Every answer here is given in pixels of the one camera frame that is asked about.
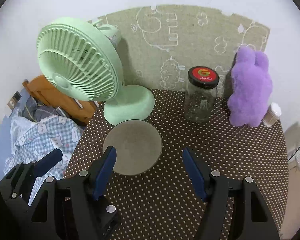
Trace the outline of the grey speckled bowl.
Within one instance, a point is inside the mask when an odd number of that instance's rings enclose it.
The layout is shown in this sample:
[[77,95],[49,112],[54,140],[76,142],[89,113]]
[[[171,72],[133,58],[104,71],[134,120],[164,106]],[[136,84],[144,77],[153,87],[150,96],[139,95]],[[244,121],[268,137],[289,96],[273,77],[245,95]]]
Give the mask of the grey speckled bowl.
[[124,176],[136,176],[152,168],[162,152],[159,131],[143,120],[128,120],[116,125],[106,136],[103,150],[116,149],[113,171]]

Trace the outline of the blue checkered cloth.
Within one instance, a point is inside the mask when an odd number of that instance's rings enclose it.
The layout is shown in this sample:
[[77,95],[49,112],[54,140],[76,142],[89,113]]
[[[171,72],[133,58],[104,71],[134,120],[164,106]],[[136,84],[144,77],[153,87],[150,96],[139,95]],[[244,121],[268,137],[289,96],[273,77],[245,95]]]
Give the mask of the blue checkered cloth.
[[28,98],[25,106],[12,117],[11,156],[5,159],[4,174],[18,163],[40,161],[54,149],[62,151],[62,159],[42,177],[36,178],[29,204],[48,176],[62,179],[83,129],[61,107],[47,107]]

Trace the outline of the brown polka dot tablecloth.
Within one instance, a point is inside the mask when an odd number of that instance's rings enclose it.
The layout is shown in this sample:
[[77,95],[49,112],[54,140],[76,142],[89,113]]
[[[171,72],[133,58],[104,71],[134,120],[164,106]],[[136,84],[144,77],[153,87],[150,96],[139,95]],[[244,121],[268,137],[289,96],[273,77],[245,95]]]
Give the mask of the brown polka dot tablecloth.
[[111,239],[279,239],[289,178],[281,122],[232,126],[221,98],[208,122],[190,122],[183,92],[153,94],[146,122],[161,154],[144,172],[111,175],[104,195],[121,217]]

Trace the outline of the wooden chair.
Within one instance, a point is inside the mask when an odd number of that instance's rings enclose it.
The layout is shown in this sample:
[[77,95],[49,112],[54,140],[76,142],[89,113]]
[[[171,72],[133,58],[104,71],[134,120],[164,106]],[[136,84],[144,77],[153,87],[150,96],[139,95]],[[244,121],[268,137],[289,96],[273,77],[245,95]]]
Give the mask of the wooden chair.
[[61,107],[70,118],[79,124],[87,125],[95,113],[98,102],[75,100],[57,90],[44,75],[35,77],[32,81],[23,81],[23,87],[30,96],[51,107]]

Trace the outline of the glass jar black lid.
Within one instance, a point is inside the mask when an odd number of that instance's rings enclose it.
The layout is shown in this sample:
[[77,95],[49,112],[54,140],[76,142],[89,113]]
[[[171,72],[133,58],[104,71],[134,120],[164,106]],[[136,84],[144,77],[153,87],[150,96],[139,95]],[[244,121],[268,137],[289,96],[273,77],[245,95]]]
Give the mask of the glass jar black lid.
[[191,122],[207,122],[217,98],[219,75],[211,68],[195,66],[188,71],[185,91],[185,118]]

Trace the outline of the white fan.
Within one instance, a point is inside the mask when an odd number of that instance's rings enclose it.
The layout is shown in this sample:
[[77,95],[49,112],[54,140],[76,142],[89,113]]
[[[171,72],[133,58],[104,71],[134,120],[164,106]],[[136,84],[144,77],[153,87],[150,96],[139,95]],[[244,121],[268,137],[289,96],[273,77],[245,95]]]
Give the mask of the white fan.
[[285,131],[288,169],[300,171],[300,124],[296,122]]

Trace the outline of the cotton swab container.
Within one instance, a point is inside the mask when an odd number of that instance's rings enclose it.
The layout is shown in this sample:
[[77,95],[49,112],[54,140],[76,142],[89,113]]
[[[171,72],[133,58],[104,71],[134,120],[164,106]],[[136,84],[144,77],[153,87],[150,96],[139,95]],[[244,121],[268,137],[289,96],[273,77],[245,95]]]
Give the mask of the cotton swab container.
[[275,124],[275,122],[277,122],[277,120],[279,120],[281,115],[281,107],[277,103],[272,102],[269,105],[268,110],[262,119],[262,122],[266,127],[271,127]]

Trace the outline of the purple plush toy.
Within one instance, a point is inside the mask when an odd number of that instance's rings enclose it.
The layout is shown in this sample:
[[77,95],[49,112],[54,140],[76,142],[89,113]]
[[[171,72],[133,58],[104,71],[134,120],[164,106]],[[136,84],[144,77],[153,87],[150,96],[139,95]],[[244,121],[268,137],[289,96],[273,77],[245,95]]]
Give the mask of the purple plush toy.
[[268,109],[273,91],[269,60],[262,51],[240,46],[231,70],[232,90],[228,100],[232,126],[257,127]]

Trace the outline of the green desk fan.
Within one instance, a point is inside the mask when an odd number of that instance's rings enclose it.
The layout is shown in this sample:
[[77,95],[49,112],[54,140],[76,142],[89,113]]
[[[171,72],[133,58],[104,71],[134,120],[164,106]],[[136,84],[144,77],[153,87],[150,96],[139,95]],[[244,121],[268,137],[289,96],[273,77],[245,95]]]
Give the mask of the green desk fan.
[[81,101],[104,102],[104,118],[112,125],[145,120],[153,111],[153,93],[125,85],[116,51],[119,29],[101,20],[61,17],[37,37],[37,58],[45,78],[63,94]]

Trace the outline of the green animal print wall mat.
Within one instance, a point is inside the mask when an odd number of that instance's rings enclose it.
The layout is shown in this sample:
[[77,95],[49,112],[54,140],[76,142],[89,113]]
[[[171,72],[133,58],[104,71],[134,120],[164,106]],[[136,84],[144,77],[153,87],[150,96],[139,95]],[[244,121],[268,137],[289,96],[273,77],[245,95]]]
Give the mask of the green animal print wall mat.
[[188,70],[204,66],[219,75],[219,97],[232,93],[230,70],[238,48],[263,51],[270,33],[244,16],[192,5],[132,8],[97,19],[121,32],[116,49],[125,84],[184,90]]

